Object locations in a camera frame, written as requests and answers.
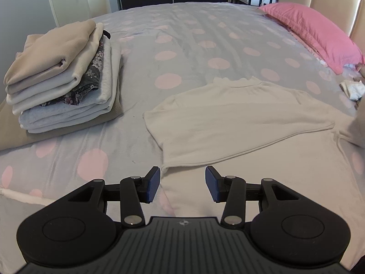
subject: brown folded blanket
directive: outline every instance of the brown folded blanket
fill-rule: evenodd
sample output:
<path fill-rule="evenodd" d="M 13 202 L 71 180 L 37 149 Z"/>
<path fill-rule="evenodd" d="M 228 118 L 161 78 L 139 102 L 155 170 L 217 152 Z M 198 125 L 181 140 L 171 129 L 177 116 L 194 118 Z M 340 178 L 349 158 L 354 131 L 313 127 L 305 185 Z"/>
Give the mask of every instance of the brown folded blanket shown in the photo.
<path fill-rule="evenodd" d="M 118 78 L 116 97 L 110 112 L 99 115 L 93 120 L 87 121 L 85 123 L 55 129 L 40 134 L 30 134 L 27 130 L 22 129 L 18 121 L 19 116 L 15 116 L 13 114 L 12 107 L 6 103 L 6 100 L 4 100 L 0 105 L 0 150 L 15 148 L 29 143 L 62 136 L 68 133 L 76 132 L 78 130 L 96 126 L 97 124 L 111 121 L 122 114 L 122 106 L 119 102 L 119 95 L 120 90 Z"/>
<path fill-rule="evenodd" d="M 6 72 L 4 84 L 11 85 L 29 78 L 28 87 L 51 78 L 62 71 L 85 47 L 95 29 L 95 22 L 87 20 L 54 28 L 45 35 L 30 35 L 34 41 L 15 59 Z"/>

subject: metal screw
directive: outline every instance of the metal screw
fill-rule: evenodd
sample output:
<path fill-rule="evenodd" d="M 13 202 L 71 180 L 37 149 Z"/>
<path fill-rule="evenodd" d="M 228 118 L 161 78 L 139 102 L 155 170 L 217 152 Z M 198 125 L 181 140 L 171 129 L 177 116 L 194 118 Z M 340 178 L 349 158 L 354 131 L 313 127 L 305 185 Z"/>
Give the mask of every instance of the metal screw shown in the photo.
<path fill-rule="evenodd" d="M 230 215 L 224 218 L 224 222 L 229 225 L 238 225 L 242 222 L 242 218 L 237 215 Z"/>
<path fill-rule="evenodd" d="M 124 222 L 129 225 L 137 225 L 142 221 L 142 218 L 138 215 L 128 215 L 124 218 Z"/>

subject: ribbed black plate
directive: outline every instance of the ribbed black plate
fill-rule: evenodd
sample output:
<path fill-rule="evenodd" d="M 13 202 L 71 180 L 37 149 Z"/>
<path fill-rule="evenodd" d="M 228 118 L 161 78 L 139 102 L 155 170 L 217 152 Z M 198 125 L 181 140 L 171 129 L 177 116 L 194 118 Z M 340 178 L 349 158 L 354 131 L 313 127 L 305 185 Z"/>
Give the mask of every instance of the ribbed black plate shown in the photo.
<path fill-rule="evenodd" d="M 126 230 L 97 260 L 74 268 L 27 264 L 21 274 L 345 274 L 339 264 L 291 269 L 262 257 L 242 231 L 221 227 L 216 218 L 154 217 L 149 225 Z"/>

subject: black floral fabric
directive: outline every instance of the black floral fabric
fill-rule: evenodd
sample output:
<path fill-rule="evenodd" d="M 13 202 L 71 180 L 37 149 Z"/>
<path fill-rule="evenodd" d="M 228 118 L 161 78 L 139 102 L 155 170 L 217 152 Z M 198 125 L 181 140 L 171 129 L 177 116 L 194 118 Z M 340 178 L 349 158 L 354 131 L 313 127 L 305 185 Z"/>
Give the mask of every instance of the black floral fabric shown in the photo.
<path fill-rule="evenodd" d="M 81 77 L 80 83 L 70 92 L 51 101 L 42 103 L 40 106 L 49 106 L 63 102 L 67 105 L 79 105 L 83 97 L 91 90 L 99 89 L 100 73 L 103 68 L 104 43 L 103 36 L 99 41 L 99 47 L 96 54 L 90 62 L 86 72 Z"/>

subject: white door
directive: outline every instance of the white door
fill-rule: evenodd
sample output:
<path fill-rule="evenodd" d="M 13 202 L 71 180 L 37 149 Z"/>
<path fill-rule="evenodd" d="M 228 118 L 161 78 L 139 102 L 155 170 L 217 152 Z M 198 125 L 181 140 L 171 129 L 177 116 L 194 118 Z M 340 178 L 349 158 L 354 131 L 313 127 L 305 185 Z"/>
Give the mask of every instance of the white door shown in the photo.
<path fill-rule="evenodd" d="M 49 2 L 58 26 L 91 18 L 88 0 L 49 0 Z"/>

